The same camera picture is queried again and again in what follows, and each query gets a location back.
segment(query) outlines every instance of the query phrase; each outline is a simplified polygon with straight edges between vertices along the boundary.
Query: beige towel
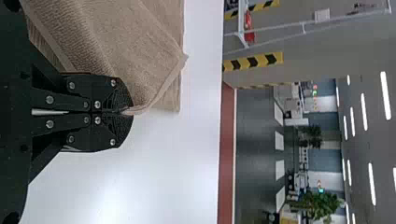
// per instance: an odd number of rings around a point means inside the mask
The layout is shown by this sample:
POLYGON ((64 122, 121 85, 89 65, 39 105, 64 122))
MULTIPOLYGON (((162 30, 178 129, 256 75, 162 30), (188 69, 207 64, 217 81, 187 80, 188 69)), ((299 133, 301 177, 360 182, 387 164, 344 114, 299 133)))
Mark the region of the beige towel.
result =
POLYGON ((187 59, 140 0, 21 3, 65 70, 122 78, 134 99, 129 115, 153 106, 187 59))

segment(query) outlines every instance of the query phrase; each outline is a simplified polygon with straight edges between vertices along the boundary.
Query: bolt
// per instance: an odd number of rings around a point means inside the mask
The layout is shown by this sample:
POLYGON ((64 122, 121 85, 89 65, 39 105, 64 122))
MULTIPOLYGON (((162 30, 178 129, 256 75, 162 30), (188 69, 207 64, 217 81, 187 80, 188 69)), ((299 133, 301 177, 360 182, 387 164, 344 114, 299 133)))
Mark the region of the bolt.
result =
POLYGON ((99 101, 95 101, 95 108, 99 109, 101 106, 101 103, 99 101))
POLYGON ((69 89, 73 90, 76 88, 76 84, 74 82, 69 82, 69 89))
POLYGON ((95 118, 95 124, 100 124, 101 121, 102 121, 102 120, 101 120, 99 117, 96 117, 96 118, 95 118))
POLYGON ((84 123, 88 124, 90 122, 90 118, 89 117, 85 117, 84 118, 84 123))
POLYGON ((47 102, 47 104, 52 105, 53 104, 53 97, 52 96, 47 96, 46 97, 46 102, 47 102))
POLYGON ((50 119, 47 120, 47 122, 46 122, 46 126, 48 129, 52 129, 54 124, 55 123, 53 122, 53 120, 50 120, 50 119))
POLYGON ((75 141, 75 138, 74 138, 73 135, 70 135, 70 136, 67 138, 67 142, 69 142, 69 143, 74 143, 74 141, 75 141))

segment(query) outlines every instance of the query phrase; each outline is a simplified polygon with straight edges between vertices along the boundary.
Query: white table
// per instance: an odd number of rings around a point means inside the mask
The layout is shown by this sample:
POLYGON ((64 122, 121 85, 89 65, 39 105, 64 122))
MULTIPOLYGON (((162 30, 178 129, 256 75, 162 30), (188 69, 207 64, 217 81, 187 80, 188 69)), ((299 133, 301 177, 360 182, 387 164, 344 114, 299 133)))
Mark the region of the white table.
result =
POLYGON ((217 223, 222 11, 186 0, 181 112, 136 117, 120 149, 59 154, 30 185, 21 223, 217 223))

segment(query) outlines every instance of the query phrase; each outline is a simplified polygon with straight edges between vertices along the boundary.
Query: black bracket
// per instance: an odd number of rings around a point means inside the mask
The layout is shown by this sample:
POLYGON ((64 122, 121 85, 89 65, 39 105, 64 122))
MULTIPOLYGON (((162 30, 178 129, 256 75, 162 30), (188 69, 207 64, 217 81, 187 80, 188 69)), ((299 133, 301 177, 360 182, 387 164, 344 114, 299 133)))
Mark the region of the black bracket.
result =
POLYGON ((133 106, 117 77, 61 74, 30 43, 17 0, 0 2, 0 223, 19 222, 28 186, 61 151, 120 147, 133 106))

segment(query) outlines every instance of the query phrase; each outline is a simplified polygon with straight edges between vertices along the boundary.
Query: gray floor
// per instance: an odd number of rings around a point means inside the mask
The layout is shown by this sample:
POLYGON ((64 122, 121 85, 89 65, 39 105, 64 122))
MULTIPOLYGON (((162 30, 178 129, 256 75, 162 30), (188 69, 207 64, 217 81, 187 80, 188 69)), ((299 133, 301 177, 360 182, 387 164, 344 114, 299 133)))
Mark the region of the gray floor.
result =
POLYGON ((285 160, 286 172, 296 161, 292 130, 274 118, 273 94, 272 88, 237 93, 236 224, 265 223, 262 211, 275 212, 276 194, 285 186, 285 177, 276 181, 276 161, 285 160), (275 131, 284 135, 284 151, 275 150, 275 131))
POLYGON ((391 120, 385 119, 384 103, 379 71, 376 76, 351 76, 351 84, 345 78, 337 80, 340 92, 340 128, 343 130, 343 158, 350 160, 352 187, 346 184, 346 199, 349 212, 356 215, 356 223, 395 223, 396 191, 392 169, 396 167, 395 150, 395 69, 387 71, 391 120), (361 112, 361 93, 365 94, 368 131, 364 131, 361 112), (349 108, 353 106, 356 136, 350 129, 349 108), (348 140, 344 138, 346 116, 348 140), (372 205, 368 162, 373 164, 375 178, 376 206, 372 205))

